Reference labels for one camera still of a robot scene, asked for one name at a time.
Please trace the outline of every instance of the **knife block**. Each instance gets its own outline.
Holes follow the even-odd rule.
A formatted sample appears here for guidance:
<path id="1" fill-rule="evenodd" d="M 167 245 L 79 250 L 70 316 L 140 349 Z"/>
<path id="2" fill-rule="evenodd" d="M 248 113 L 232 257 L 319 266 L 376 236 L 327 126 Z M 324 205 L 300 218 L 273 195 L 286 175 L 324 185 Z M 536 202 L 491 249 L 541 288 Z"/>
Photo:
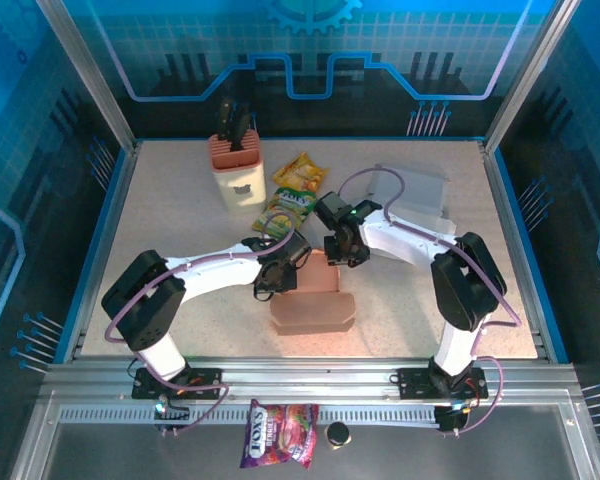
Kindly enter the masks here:
<path id="1" fill-rule="evenodd" d="M 243 150 L 231 151 L 231 142 L 209 138 L 209 161 L 213 177 L 229 213 L 261 213 L 267 201 L 260 137 L 247 130 Z"/>
<path id="2" fill-rule="evenodd" d="M 355 321 L 355 299 L 340 291 L 340 269 L 320 250 L 298 270 L 297 288 L 274 295 L 269 305 L 278 335 L 347 332 Z"/>

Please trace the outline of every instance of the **beige table surface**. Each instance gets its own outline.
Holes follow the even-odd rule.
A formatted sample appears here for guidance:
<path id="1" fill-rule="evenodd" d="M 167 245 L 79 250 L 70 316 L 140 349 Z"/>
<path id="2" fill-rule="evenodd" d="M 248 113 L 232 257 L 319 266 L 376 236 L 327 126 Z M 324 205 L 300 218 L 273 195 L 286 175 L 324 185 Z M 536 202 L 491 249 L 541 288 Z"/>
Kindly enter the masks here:
<path id="1" fill-rule="evenodd" d="M 523 319 L 518 329 L 491 328 L 479 354 L 535 358 L 502 228 L 479 154 L 478 144 L 431 141 L 266 140 L 262 142 L 267 178 L 307 151 L 330 172 L 318 194 L 337 190 L 352 173 L 375 163 L 443 173 L 449 179 L 447 205 L 456 233 L 481 235 L 508 285 L 507 299 Z M 357 198 L 370 178 L 344 194 Z M 271 197 L 275 185 L 268 180 Z M 145 141 L 134 171 L 115 240 L 100 286 L 82 355 L 129 355 L 124 345 L 103 338 L 109 318 L 102 295 L 142 251 L 185 257 L 227 248 L 253 236 L 254 215 L 227 214 L 208 166 L 205 141 Z M 315 215 L 301 228 L 314 246 L 328 234 Z M 430 271 L 398 260 L 374 257 L 341 269 L 341 290 L 355 295 L 357 313 L 347 333 L 279 337 L 270 323 L 269 305 L 252 298 L 252 287 L 231 287 L 183 304 L 170 333 L 181 352 L 200 356 L 351 356 L 429 357 L 437 350 L 443 322 Z M 502 307 L 494 319 L 507 320 Z"/>

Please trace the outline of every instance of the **candy wrapper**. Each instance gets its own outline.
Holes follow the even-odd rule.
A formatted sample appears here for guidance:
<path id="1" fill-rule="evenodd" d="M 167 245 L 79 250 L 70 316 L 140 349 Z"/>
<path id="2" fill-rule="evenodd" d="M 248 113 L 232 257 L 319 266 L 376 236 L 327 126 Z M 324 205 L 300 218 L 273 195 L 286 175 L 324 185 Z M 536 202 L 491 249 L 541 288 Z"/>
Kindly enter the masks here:
<path id="1" fill-rule="evenodd" d="M 316 193 L 328 171 L 327 168 L 316 166 L 307 155 L 307 152 L 304 152 L 289 165 L 274 173 L 273 181 L 281 187 Z"/>
<path id="2" fill-rule="evenodd" d="M 284 212 L 291 215 L 295 220 L 296 228 L 299 228 L 313 211 L 316 203 L 316 195 L 313 192 L 298 192 L 292 188 L 279 188 L 273 194 L 273 198 L 267 204 L 265 211 L 253 223 L 252 228 L 261 232 L 267 219 L 271 218 L 265 233 L 274 238 L 281 238 L 291 228 L 291 221 L 284 215 L 275 214 Z"/>
<path id="3" fill-rule="evenodd" d="M 240 468 L 293 459 L 311 466 L 318 440 L 318 405 L 260 405 L 251 400 Z"/>

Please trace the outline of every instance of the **ventilated metal strip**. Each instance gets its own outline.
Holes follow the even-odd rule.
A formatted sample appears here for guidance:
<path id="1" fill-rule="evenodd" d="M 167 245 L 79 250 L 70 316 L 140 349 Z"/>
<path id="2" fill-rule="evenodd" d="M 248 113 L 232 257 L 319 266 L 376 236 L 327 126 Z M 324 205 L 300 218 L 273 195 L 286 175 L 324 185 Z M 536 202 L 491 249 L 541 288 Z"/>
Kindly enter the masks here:
<path id="1" fill-rule="evenodd" d="M 209 406 L 188 408 L 189 418 L 183 419 L 182 412 L 174 411 L 170 412 L 167 418 L 156 419 L 155 408 L 152 405 L 63 405 L 58 421 L 69 424 L 186 425 L 199 418 Z M 248 405 L 222 405 L 205 420 L 205 424 L 244 425 L 247 423 L 248 412 Z M 345 422 L 347 425 L 395 425 L 421 428 L 438 426 L 435 422 L 434 407 L 428 405 L 325 405 L 320 407 L 318 424 L 328 425 L 336 421 Z"/>

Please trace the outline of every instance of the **glass panel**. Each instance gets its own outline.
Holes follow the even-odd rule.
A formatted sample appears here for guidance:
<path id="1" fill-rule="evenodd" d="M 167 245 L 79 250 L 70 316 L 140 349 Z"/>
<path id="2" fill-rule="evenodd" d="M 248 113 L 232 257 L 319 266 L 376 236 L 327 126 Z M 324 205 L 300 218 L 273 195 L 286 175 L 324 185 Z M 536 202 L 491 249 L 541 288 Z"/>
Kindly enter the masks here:
<path id="1" fill-rule="evenodd" d="M 27 427 L 35 369 L 55 349 L 45 328 L 64 324 L 119 150 L 35 2 L 0 2 L 0 480 Z M 37 312 L 60 328 L 24 321 Z"/>
<path id="2" fill-rule="evenodd" d="M 567 353 L 600 361 L 600 0 L 581 3 L 501 149 Z"/>
<path id="3" fill-rule="evenodd" d="M 482 136 L 553 0 L 70 0 L 140 137 L 208 136 L 223 94 L 264 135 Z"/>

